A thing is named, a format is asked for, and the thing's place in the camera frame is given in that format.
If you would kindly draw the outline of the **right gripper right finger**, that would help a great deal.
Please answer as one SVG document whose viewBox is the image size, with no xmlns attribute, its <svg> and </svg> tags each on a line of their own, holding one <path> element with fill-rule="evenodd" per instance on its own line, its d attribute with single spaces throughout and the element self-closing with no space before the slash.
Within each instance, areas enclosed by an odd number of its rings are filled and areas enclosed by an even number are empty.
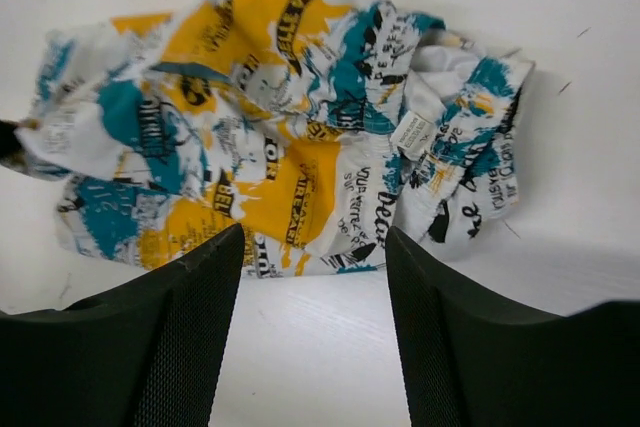
<svg viewBox="0 0 640 427">
<path fill-rule="evenodd" d="M 386 266 L 415 426 L 635 426 L 639 305 L 569 316 L 500 295 L 398 228 Z"/>
</svg>

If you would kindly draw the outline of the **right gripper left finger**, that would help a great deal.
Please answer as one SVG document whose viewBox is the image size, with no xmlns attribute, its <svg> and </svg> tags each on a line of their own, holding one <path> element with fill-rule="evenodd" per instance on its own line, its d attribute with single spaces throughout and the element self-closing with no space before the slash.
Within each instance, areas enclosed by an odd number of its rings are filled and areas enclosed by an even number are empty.
<svg viewBox="0 0 640 427">
<path fill-rule="evenodd" d="M 5 426 L 205 426 L 244 251 L 239 226 L 63 310 L 1 317 Z"/>
</svg>

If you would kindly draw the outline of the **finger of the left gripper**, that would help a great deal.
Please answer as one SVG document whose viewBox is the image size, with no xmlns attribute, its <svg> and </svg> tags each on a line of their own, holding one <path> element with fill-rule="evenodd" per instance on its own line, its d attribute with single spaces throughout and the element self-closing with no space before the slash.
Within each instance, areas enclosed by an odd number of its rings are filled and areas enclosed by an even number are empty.
<svg viewBox="0 0 640 427">
<path fill-rule="evenodd" d="M 0 161 L 1 165 L 13 170 L 25 168 L 25 151 L 16 136 L 18 124 L 0 121 Z"/>
</svg>

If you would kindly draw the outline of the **printed white yellow teal shorts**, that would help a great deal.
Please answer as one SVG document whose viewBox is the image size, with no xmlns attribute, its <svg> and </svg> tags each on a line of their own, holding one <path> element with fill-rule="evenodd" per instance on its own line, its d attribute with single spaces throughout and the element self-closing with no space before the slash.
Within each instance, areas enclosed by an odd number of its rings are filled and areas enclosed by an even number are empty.
<svg viewBox="0 0 640 427">
<path fill-rule="evenodd" d="M 16 136 L 60 243 L 146 270 L 237 224 L 254 278 L 465 251 L 518 201 L 534 63 L 389 0 L 199 0 L 48 34 Z"/>
</svg>

